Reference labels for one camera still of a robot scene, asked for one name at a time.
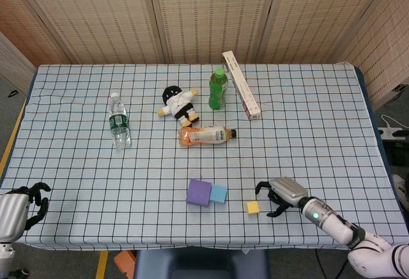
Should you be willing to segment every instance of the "plush doll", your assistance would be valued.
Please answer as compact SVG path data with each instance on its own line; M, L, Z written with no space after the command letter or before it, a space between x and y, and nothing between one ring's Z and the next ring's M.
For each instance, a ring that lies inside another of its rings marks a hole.
M190 100L198 93L197 89L183 93L178 86L168 86L162 95L166 107L159 109L158 115L164 116L172 113L182 127L192 126L193 122L199 120L199 115L194 112Z

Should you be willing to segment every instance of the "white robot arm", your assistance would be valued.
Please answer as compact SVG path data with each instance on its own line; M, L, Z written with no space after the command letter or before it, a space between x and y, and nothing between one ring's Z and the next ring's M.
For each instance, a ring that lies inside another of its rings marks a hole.
M36 183L32 188L22 186L4 195L0 195L0 279L9 276L27 278L23 271L10 273L14 258L12 243L18 240L25 230L42 220L49 207L48 198L41 198L41 190L51 191L45 183ZM29 205L35 201L40 207L37 215L27 219Z
M380 236L366 232L361 227L340 217L325 201L308 197L308 191L291 178L280 177L270 182L260 182L268 188L268 198L279 207L269 217L279 216L289 207L299 207L302 214L339 244L351 249L348 260L354 270L366 278L409 278L409 246L391 246Z

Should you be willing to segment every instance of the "small cube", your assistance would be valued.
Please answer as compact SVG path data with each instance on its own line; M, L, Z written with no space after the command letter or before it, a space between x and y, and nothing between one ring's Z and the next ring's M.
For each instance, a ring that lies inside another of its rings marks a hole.
M248 201L247 202L247 213L249 214L256 214L260 212L260 208L258 207L258 201Z
M201 207L207 207L209 205L210 190L212 184L201 180L192 179L189 182L189 188L187 189L186 202L188 204L195 204Z
M212 185L212 190L210 192L210 200L214 202L220 202L221 204L224 203L226 200L226 194L228 192L228 188L222 185Z

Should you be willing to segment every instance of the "table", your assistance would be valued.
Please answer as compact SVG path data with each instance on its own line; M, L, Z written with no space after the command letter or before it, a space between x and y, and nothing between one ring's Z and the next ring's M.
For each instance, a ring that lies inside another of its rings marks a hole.
M262 118L253 121L231 81L226 108L209 108L217 67L41 66L0 193L39 181L52 192L44 221L19 241L55 250L339 247L296 209L268 218L276 205L266 192L257 196L258 215L245 212L259 181L288 176L349 221L393 244L408 242L353 66L241 65L261 105ZM174 84L199 89L198 126L226 125L238 138L180 147L177 120L156 114ZM113 91L129 110L133 145L124 151L112 148L107 122ZM227 186L226 203L187 205L196 178Z

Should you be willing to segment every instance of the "floor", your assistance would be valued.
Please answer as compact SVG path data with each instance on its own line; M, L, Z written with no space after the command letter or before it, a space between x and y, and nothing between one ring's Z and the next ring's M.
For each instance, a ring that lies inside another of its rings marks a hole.
M7 118L0 121L0 155L3 154L15 121L23 104L21 94L8 98L14 88L0 77L0 106L5 108ZM380 114L387 114L398 119L403 124L409 124L409 93L406 92L396 100L381 108L377 113L377 122L383 125ZM408 169L393 167L395 173L402 176L408 174ZM51 278L94 278L98 266L98 252L52 252L32 248L23 244L15 244L15 259L12 269L26 268L30 271L30 279ZM334 278L346 260L347 251L318 250L318 256L328 278ZM113 258L118 252L110 252L105 278L126 278L116 268ZM270 250L270 270L272 278L324 278L314 250L306 249L281 249ZM363 278L356 274L348 264L341 278Z

